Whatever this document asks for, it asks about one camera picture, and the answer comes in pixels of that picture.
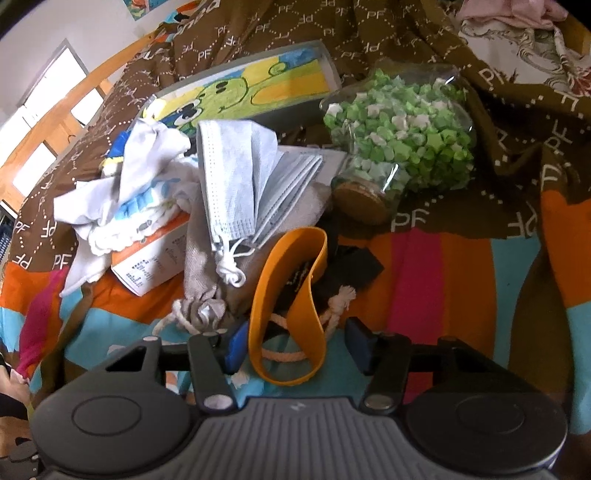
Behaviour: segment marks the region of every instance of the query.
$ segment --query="window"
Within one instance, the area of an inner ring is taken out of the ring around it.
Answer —
[[[86,77],[86,70],[67,41],[58,48],[43,74],[33,84],[21,106],[0,127],[0,166],[6,162],[29,130],[67,93]],[[86,95],[73,109],[72,115],[86,126],[103,102],[96,89]],[[14,186],[28,195],[56,156],[40,145],[14,179]]]

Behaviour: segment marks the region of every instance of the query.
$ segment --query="cork lid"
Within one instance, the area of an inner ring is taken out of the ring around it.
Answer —
[[[333,191],[335,205],[346,215],[366,225],[382,225],[390,220],[383,198],[359,183],[345,182]]]

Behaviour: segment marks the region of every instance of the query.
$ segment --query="mask ear loop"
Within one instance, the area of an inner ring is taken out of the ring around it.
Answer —
[[[238,239],[230,248],[228,236],[223,233],[217,233],[217,235],[222,240],[222,250],[216,252],[216,273],[226,285],[240,288],[246,283],[246,275],[236,265],[235,258],[252,255],[255,249],[251,248],[247,252],[237,254],[236,249],[245,240],[244,238]]]

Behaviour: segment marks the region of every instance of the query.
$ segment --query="colorful striped blanket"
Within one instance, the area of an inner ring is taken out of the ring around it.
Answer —
[[[112,346],[151,332],[183,297],[182,275],[135,297],[107,273],[60,299],[76,238],[54,221],[53,199],[75,181],[98,177],[111,139],[153,93],[228,60],[317,38],[345,84],[364,78],[383,56],[454,64],[469,83],[478,134],[467,189],[409,195],[386,228],[342,221],[340,243],[368,246],[385,266],[346,314],[416,342],[455,335],[552,395],[570,418],[558,467],[564,478],[585,478],[582,472],[591,471],[591,100],[512,83],[474,55],[435,0],[207,0],[171,37],[137,55],[97,123],[44,175],[17,220],[0,297],[0,339],[7,360],[25,366],[33,403],[103,360]],[[283,141],[330,144],[322,125],[303,125]],[[163,338],[182,341],[186,334],[169,326]],[[411,387],[418,392],[426,381],[414,378]],[[356,397],[366,382],[337,334],[309,382],[285,389],[253,375],[237,395]],[[183,375],[177,388],[189,388]]]

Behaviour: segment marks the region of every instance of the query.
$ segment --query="metal screw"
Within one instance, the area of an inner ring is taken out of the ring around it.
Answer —
[[[376,411],[388,410],[394,406],[394,400],[391,397],[379,393],[368,396],[363,403],[365,403],[367,408]]]

